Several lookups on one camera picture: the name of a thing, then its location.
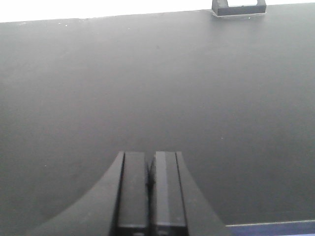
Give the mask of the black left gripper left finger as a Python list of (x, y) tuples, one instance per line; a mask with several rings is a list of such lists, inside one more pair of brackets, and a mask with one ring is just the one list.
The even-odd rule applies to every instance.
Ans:
[(148, 166), (142, 152), (120, 151), (100, 180), (29, 236), (149, 235)]

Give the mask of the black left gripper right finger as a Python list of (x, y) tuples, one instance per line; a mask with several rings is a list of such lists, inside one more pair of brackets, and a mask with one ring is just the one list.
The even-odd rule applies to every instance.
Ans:
[(158, 151), (150, 169), (153, 236), (230, 236), (192, 178), (181, 152)]

